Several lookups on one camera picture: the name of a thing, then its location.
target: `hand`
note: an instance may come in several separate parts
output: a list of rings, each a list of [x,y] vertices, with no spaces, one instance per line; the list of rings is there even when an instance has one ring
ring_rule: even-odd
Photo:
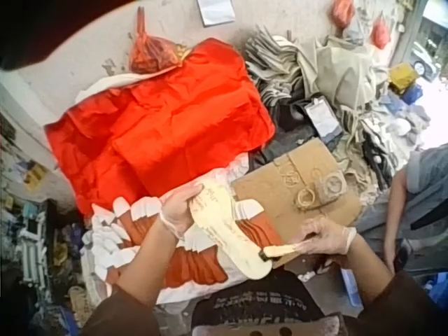
[[[175,191],[162,205],[162,222],[176,235],[182,237],[193,224],[188,200],[202,191],[203,185],[188,185]]]
[[[315,235],[305,239],[307,235],[311,234]],[[354,227],[344,227],[321,216],[305,221],[300,227],[299,235],[294,240],[302,242],[297,249],[301,254],[346,255],[355,236]]]
[[[386,263],[387,268],[389,268],[392,274],[395,274],[395,267],[393,266],[393,261],[395,260],[396,256],[395,241],[385,239],[383,252],[384,252],[384,262]]]

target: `red plastic bag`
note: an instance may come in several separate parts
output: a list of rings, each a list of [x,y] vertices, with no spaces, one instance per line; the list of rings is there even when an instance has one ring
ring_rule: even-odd
[[[335,25],[340,29],[346,29],[355,15],[353,0],[335,0],[332,17]]]
[[[160,37],[148,36],[145,31],[143,7],[137,11],[137,38],[131,52],[129,68],[136,74],[155,74],[182,65],[186,48]]]
[[[372,40],[373,44],[381,50],[383,50],[387,46],[387,43],[391,41],[391,33],[389,32],[383,13],[381,13],[373,26]]]

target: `person's right hand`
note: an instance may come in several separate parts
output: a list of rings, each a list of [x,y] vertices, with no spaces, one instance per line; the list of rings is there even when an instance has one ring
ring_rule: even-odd
[[[320,216],[309,219],[300,226],[299,234],[293,242],[301,242],[297,252],[301,254],[341,254],[346,255],[354,237],[354,227],[344,227]]]
[[[396,246],[394,240],[385,239],[383,245],[384,252],[384,262],[386,263],[387,268],[395,274],[395,267],[393,266],[393,261],[396,256]]]

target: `transparent plastic glove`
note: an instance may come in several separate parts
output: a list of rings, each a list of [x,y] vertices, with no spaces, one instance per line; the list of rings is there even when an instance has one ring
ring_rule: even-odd
[[[315,235],[305,239],[307,235],[312,234]],[[346,255],[355,236],[356,229],[354,227],[344,227],[322,216],[307,220],[300,227],[299,234],[294,241],[300,242],[296,251],[301,254]]]
[[[179,239],[183,238],[183,234],[193,224],[188,200],[199,194],[202,188],[202,184],[188,185],[175,191],[162,204],[160,220]]]

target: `person's left hand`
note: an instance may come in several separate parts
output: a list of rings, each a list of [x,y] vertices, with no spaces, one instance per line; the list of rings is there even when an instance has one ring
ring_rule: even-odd
[[[193,224],[188,200],[199,194],[202,189],[202,184],[188,185],[175,191],[162,205],[163,218],[168,222],[164,224],[170,226],[169,223],[171,223],[174,227],[170,227],[170,229],[175,230],[173,233],[178,238],[182,237]]]

